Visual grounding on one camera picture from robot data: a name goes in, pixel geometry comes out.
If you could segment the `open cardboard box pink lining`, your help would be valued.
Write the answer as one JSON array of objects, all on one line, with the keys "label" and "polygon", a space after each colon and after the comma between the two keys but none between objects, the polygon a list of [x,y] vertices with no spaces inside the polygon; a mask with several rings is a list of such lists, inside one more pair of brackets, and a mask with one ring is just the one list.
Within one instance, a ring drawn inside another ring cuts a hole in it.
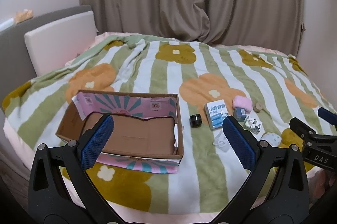
[{"label": "open cardboard box pink lining", "polygon": [[156,174],[176,174],[183,159],[183,129],[177,94],[80,90],[56,135],[78,140],[109,114],[114,130],[97,162]]}]

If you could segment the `small wooden round piece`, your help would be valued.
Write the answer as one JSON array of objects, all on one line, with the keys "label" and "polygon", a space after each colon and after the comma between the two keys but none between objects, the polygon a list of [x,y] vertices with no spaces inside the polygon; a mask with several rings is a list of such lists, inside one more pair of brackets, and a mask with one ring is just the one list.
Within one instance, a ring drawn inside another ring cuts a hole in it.
[{"label": "small wooden round piece", "polygon": [[263,110],[264,106],[262,103],[260,102],[256,102],[254,105],[253,105],[253,110],[256,112],[256,113],[259,113]]}]

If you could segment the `white roll on headboard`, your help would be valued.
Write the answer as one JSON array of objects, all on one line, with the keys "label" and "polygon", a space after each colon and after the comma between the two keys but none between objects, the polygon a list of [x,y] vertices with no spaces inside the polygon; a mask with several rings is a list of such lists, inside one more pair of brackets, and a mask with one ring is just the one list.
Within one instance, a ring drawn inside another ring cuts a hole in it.
[{"label": "white roll on headboard", "polygon": [[3,23],[0,24],[0,32],[4,32],[5,30],[13,27],[15,25],[15,19],[14,18],[10,18],[6,21],[4,21]]}]

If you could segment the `pink fluffy cloth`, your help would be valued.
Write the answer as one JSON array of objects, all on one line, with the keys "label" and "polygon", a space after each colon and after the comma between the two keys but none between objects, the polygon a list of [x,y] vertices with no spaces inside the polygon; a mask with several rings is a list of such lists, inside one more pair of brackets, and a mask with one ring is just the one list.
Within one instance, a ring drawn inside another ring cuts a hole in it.
[{"label": "pink fluffy cloth", "polygon": [[253,101],[245,96],[235,96],[232,102],[232,108],[243,108],[246,113],[253,110]]}]

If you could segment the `floral striped blanket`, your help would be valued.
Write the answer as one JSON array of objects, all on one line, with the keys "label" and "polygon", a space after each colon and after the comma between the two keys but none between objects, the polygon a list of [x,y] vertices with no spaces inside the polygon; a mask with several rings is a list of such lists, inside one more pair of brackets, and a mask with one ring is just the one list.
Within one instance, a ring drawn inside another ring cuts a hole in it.
[{"label": "floral striped blanket", "polygon": [[320,135],[335,128],[332,110],[294,56],[254,47],[210,47],[147,35],[102,35],[70,65],[33,78],[3,100],[5,133],[31,168],[39,144],[57,147],[92,128],[103,114],[114,129],[87,174],[126,221],[209,222],[249,175],[229,143],[214,145],[233,100],[260,103],[243,121],[258,140],[302,145],[297,118]]}]

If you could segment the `small black jar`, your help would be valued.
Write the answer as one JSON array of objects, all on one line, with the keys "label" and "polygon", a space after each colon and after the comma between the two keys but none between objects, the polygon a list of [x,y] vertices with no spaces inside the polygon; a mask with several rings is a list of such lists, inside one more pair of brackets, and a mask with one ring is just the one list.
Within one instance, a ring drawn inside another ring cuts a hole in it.
[{"label": "small black jar", "polygon": [[191,115],[189,121],[192,128],[197,128],[202,125],[202,117],[200,114]]}]

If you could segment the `cream headboard cushion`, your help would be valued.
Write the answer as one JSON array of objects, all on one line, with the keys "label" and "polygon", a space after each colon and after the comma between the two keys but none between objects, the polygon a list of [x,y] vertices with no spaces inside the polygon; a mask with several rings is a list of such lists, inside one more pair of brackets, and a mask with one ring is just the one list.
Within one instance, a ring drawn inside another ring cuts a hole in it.
[{"label": "cream headboard cushion", "polygon": [[42,76],[86,51],[94,42],[92,11],[68,16],[25,33],[25,45],[37,76]]}]

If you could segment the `grey bed headboard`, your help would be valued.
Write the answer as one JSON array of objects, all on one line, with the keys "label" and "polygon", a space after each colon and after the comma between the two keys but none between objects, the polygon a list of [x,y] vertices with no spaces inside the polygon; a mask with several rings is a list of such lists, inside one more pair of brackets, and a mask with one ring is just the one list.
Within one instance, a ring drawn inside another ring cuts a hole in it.
[{"label": "grey bed headboard", "polygon": [[42,25],[91,10],[91,6],[84,5],[49,12],[1,33],[1,100],[15,88],[37,76],[25,45],[24,34]]}]

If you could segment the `small blue grey box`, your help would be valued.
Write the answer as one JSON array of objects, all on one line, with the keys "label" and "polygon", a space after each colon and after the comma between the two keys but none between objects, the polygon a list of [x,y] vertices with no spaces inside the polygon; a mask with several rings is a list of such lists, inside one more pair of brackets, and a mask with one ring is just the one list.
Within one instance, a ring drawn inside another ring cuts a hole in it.
[{"label": "small blue grey box", "polygon": [[247,117],[247,113],[244,108],[236,107],[233,112],[233,116],[238,122],[243,122]]}]

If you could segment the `clear plastic box white items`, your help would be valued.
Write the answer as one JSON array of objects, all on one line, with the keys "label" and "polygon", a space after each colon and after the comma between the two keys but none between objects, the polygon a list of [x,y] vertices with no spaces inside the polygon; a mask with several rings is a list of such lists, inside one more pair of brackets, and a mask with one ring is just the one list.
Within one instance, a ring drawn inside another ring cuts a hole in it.
[{"label": "clear plastic box white items", "polygon": [[226,138],[223,131],[220,129],[216,131],[216,136],[214,138],[213,145],[223,152],[228,152],[229,149],[231,148],[228,139]]}]

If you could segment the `white black patterned box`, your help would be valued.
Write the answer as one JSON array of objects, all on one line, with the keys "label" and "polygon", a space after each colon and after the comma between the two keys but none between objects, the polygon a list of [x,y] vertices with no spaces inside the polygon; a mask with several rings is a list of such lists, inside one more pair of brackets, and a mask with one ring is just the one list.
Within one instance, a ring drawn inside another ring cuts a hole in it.
[{"label": "white black patterned box", "polygon": [[247,116],[243,125],[245,129],[257,135],[261,132],[262,124],[263,123],[258,119],[251,116]]}]

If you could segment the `white blue text carton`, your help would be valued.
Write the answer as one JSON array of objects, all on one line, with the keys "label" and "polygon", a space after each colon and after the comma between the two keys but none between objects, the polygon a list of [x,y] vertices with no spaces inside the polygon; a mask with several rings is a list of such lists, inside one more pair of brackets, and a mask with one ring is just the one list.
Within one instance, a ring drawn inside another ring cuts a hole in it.
[{"label": "white blue text carton", "polygon": [[223,99],[206,103],[205,113],[211,130],[221,128],[223,120],[229,115]]}]

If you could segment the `orange item on headboard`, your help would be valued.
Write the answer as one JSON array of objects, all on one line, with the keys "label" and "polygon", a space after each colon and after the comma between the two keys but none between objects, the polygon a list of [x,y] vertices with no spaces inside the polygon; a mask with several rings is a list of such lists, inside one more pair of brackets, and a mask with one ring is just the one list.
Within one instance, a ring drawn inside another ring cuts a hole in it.
[{"label": "orange item on headboard", "polygon": [[26,20],[31,19],[34,16],[33,10],[22,10],[17,11],[14,17],[14,21],[16,24],[22,23]]}]

